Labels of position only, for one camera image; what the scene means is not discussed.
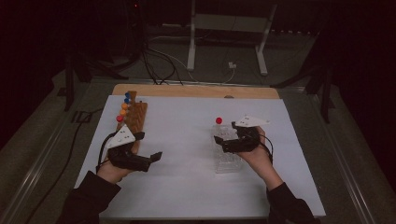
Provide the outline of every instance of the white mount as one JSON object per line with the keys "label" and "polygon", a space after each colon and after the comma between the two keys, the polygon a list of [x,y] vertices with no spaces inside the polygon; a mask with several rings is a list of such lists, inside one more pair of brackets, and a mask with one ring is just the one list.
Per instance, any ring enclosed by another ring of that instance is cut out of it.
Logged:
{"label": "white mount", "polygon": [[134,142],[136,139],[129,130],[128,126],[124,124],[122,128],[114,135],[114,137],[107,144],[107,148],[119,147],[128,143]]}
{"label": "white mount", "polygon": [[270,121],[268,119],[257,119],[253,118],[251,116],[245,115],[243,118],[238,120],[235,125],[238,127],[245,127],[245,128],[250,128],[250,127],[256,127],[260,126],[263,124],[269,124]]}

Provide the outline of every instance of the hand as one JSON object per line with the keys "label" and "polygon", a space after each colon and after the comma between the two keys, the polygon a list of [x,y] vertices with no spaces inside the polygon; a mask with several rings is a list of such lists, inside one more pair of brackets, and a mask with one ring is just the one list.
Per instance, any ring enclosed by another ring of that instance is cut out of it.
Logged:
{"label": "hand", "polygon": [[105,158],[105,161],[99,168],[97,175],[102,177],[105,181],[117,184],[120,182],[125,176],[133,172],[133,170],[121,169],[117,166],[111,164],[111,161],[108,158]]}
{"label": "hand", "polygon": [[[260,141],[265,143],[265,131],[261,127],[256,127],[259,131]],[[283,183],[274,166],[272,165],[268,153],[262,145],[249,152],[238,152],[238,156],[244,159],[250,167],[261,177],[269,190],[274,189]]]}
{"label": "hand", "polygon": [[[260,135],[260,141],[265,144],[265,131],[261,127],[256,127],[257,131],[259,132]],[[242,159],[247,161],[250,165],[254,164],[261,164],[264,163],[264,165],[268,166],[271,165],[270,158],[268,157],[267,151],[264,149],[262,145],[258,145],[256,148],[254,148],[252,151],[249,152],[239,152],[237,153],[238,156],[240,156]]]}

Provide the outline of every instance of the dark background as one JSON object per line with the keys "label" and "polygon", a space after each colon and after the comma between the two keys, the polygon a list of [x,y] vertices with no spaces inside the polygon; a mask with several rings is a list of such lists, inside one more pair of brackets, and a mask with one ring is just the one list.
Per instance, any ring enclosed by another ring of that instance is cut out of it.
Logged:
{"label": "dark background", "polygon": [[[223,4],[221,13],[236,13],[233,4],[238,2]],[[245,7],[236,10],[238,15],[261,14],[260,7],[249,6],[261,1],[245,2]],[[50,79],[64,70],[67,49],[79,49],[97,59],[111,60],[103,17],[117,21],[125,16],[117,11],[117,7],[125,3],[133,8],[136,1],[3,0],[0,3],[3,105],[0,147],[52,90]],[[189,1],[139,3],[144,22],[149,25],[190,22]],[[221,2],[211,3],[197,1],[197,10],[218,10]],[[102,10],[99,20],[97,8],[110,8],[109,4],[114,4],[115,9],[108,13]],[[332,67],[332,83],[340,88],[347,107],[394,189],[395,11],[396,6],[390,1],[279,1],[272,27],[275,32],[319,34],[304,67],[318,63]],[[135,12],[131,11],[129,16],[137,21]]]}

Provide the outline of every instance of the white metal frame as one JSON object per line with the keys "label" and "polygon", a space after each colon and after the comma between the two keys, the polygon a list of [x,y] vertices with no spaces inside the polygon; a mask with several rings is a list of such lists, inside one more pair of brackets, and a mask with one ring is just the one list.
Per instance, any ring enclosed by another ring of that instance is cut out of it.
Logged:
{"label": "white metal frame", "polygon": [[[245,31],[245,32],[262,32],[262,42],[256,46],[255,51],[257,54],[257,62],[260,68],[260,74],[267,76],[267,66],[265,64],[264,56],[262,54],[268,35],[271,31],[271,25],[276,12],[276,5],[271,7],[271,12],[268,18],[250,18],[250,17],[237,17],[240,21],[240,26],[235,24],[236,17],[220,16],[220,15],[205,15],[195,13],[195,0],[191,0],[191,36],[190,36],[190,49],[189,58],[187,60],[187,70],[192,72],[195,66],[195,29],[212,29],[212,30],[230,30],[227,28],[220,28],[222,21],[227,21],[232,18],[234,21],[232,30],[233,31]],[[205,24],[205,19],[210,21],[212,24]]]}

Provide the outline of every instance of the black cable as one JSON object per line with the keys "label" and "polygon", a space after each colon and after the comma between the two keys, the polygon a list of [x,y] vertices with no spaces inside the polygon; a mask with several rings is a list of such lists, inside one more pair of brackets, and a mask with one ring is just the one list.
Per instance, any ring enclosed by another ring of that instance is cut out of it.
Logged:
{"label": "black cable", "polygon": [[151,56],[154,56],[154,57],[158,57],[158,58],[160,58],[160,59],[164,59],[164,60],[168,61],[168,62],[172,65],[173,71],[171,72],[170,75],[168,75],[168,76],[166,76],[166,77],[160,77],[158,74],[156,74],[157,77],[161,80],[161,82],[160,82],[159,85],[162,85],[163,83],[168,84],[168,83],[166,82],[166,79],[168,79],[169,77],[171,77],[171,76],[175,73],[175,71],[176,71],[176,68],[175,68],[175,66],[173,65],[173,63],[170,62],[169,59],[163,58],[163,57],[161,57],[160,55],[156,55],[156,54],[152,54],[152,53],[148,53],[148,52],[146,52],[146,53],[147,53],[148,55],[151,55]]}
{"label": "black cable", "polygon": [[177,80],[180,82],[181,85],[183,85],[183,83],[181,82],[179,73],[178,73],[178,71],[177,71],[177,68],[176,68],[175,64],[173,63],[172,59],[171,59],[168,55],[166,55],[166,54],[164,54],[164,53],[162,53],[162,52],[159,52],[159,51],[157,51],[157,50],[155,50],[155,49],[150,49],[150,48],[148,48],[148,50],[153,51],[153,52],[155,52],[155,53],[157,53],[157,54],[162,55],[162,57],[161,57],[161,56],[159,56],[159,55],[150,54],[150,55],[153,55],[153,56],[162,58],[162,59],[166,60],[167,62],[169,62],[169,63],[172,65],[173,71],[172,71],[171,75],[169,75],[169,76],[163,78],[163,80],[161,81],[160,85],[161,85],[163,82],[165,82],[166,79],[170,78],[170,77],[171,77],[172,75],[174,75],[175,73],[177,74]]}
{"label": "black cable", "polygon": [[146,57],[145,51],[142,50],[142,56],[143,56],[143,62],[145,64],[146,70],[148,71],[148,75],[151,77],[152,81],[154,82],[155,85],[158,85],[157,79],[155,76],[151,73],[149,69],[149,61]]}
{"label": "black cable", "polygon": [[264,143],[262,143],[262,141],[260,141],[260,145],[262,145],[265,148],[265,150],[268,153],[268,157],[270,158],[271,163],[273,163],[273,161],[274,161],[274,146],[273,146],[271,140],[268,137],[266,137],[265,135],[259,134],[259,136],[264,137],[270,143],[271,151]]}
{"label": "black cable", "polygon": [[158,75],[158,74],[155,72],[154,66],[153,66],[151,63],[149,63],[148,54],[147,54],[146,52],[145,52],[144,54],[145,54],[145,56],[146,56],[146,62],[145,62],[145,64],[147,65],[147,68],[149,68],[149,71],[148,71],[148,72],[150,72],[151,75],[152,75],[154,78],[162,79],[162,78],[160,77],[160,75]]}
{"label": "black cable", "polygon": [[[88,113],[88,115],[85,117],[85,119],[87,119],[88,117],[92,116],[92,114],[94,114],[94,113],[96,113],[96,112],[98,112],[98,111],[101,111],[101,110],[103,110],[103,108],[94,110],[94,111],[92,111],[92,112],[86,112],[86,113]],[[74,136],[73,136],[72,145],[70,146],[70,149],[69,149],[69,155],[68,155],[68,157],[67,157],[66,163],[64,164],[64,168],[63,168],[62,171],[59,173],[59,175],[58,175],[58,177],[56,178],[55,182],[49,187],[49,189],[47,190],[47,192],[44,194],[44,197],[41,198],[40,202],[38,202],[38,204],[35,206],[35,208],[33,209],[33,211],[30,213],[29,217],[28,217],[27,220],[25,221],[25,224],[28,224],[28,223],[30,222],[30,220],[32,219],[32,217],[35,215],[35,212],[37,211],[37,209],[38,209],[38,208],[40,207],[40,205],[44,202],[44,200],[46,200],[46,198],[50,195],[50,192],[53,190],[53,188],[55,188],[56,184],[58,183],[58,181],[61,179],[62,175],[64,174],[64,171],[65,171],[67,165],[69,164],[69,162],[70,162],[70,160],[71,160],[71,158],[72,158],[72,154],[73,154],[73,150],[74,150],[74,144],[76,143],[78,130],[79,130],[79,128],[81,127],[82,124],[83,124],[83,122],[81,122],[81,123],[78,125],[78,127],[77,127],[77,129],[76,129],[76,131],[75,131],[75,134],[74,134]]]}
{"label": "black cable", "polygon": [[103,156],[103,151],[105,149],[105,145],[106,142],[108,141],[108,139],[110,139],[111,137],[114,137],[114,135],[116,135],[117,132],[111,133],[109,134],[105,140],[102,143],[102,146],[100,147],[100,152],[99,152],[99,158],[98,158],[98,165],[96,166],[96,173],[98,173],[99,167],[104,163],[102,162],[102,156]]}

